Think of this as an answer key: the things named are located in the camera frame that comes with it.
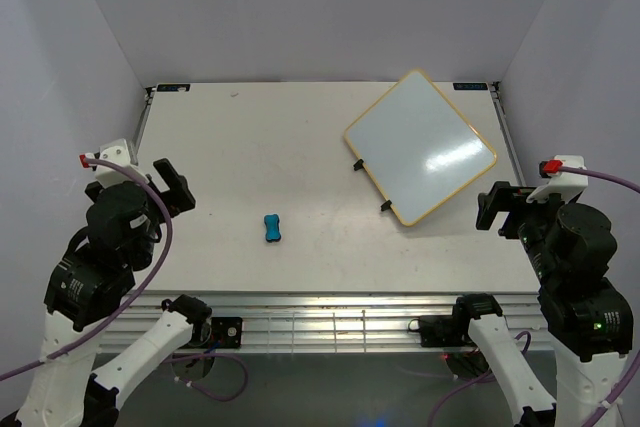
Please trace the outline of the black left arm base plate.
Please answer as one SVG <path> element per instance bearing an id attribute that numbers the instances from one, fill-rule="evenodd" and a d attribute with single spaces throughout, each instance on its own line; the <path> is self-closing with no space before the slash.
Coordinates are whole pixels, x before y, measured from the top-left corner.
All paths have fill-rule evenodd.
<path id="1" fill-rule="evenodd" d="M 242 317 L 212 317 L 208 320 L 201 347 L 205 350 L 239 349 L 243 335 Z"/>

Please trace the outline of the yellow framed whiteboard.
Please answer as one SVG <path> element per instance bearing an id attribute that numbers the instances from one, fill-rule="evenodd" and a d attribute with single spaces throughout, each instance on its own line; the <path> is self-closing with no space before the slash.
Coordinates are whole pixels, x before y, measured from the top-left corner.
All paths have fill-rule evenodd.
<path id="1" fill-rule="evenodd" d="M 493 146 L 422 70 L 359 115 L 344 141 L 401 225 L 412 227 L 492 169 Z"/>

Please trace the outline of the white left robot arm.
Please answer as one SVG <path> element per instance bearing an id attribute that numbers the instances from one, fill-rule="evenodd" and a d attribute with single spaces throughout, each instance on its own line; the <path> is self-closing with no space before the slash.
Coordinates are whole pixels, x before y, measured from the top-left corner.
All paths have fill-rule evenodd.
<path id="1" fill-rule="evenodd" d="M 158 273 L 173 240 L 173 218 L 194 209 L 196 201 L 166 158 L 153 163 L 165 191 L 131 167 L 88 156 L 81 162 L 112 171 L 116 182 L 96 179 L 85 189 L 92 201 L 87 224 L 69 241 L 45 293 L 40 357 L 2 376 L 34 373 L 23 405 L 2 419 L 4 426 L 113 426 L 125 401 L 156 367 L 187 344 L 205 344 L 212 334 L 211 308 L 182 294 L 164 301 L 160 319 L 113 363 L 94 366 L 104 330 L 146 287 L 135 282 L 135 272 Z M 158 242 L 165 249 L 155 257 Z"/>

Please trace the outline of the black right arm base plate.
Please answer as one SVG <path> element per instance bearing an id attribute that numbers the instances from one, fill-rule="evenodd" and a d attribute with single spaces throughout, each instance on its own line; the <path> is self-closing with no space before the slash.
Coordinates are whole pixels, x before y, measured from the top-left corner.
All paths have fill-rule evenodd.
<path id="1" fill-rule="evenodd" d="M 468 334 L 469 322 L 457 320 L 453 315 L 426 315 L 408 322 L 409 333 L 419 336 L 423 348 L 476 347 Z"/>

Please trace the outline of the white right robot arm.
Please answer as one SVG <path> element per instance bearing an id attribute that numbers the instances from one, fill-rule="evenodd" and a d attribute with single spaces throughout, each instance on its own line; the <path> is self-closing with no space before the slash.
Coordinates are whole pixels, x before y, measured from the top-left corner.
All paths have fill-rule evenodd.
<path id="1" fill-rule="evenodd" d="M 488 362 L 516 426 L 613 426 L 611 409 L 627 386 L 624 364 L 632 350 L 633 314 L 607 279 L 617 250 L 610 220 L 594 207 L 566 201 L 558 192 L 531 200 L 530 187 L 498 181 L 478 196 L 476 227 L 522 245 L 539 282 L 538 302 L 556 360 L 550 394 L 510 334 L 489 294 L 456 300 L 451 329 L 475 344 Z"/>

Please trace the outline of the blue whiteboard eraser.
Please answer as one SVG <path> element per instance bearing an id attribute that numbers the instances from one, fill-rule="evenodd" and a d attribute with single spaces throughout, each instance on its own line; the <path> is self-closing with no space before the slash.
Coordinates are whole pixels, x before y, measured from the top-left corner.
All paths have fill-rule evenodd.
<path id="1" fill-rule="evenodd" d="M 280 217 L 278 214 L 267 214 L 264 216 L 265 240 L 267 243 L 280 242 L 282 234 L 280 231 Z"/>

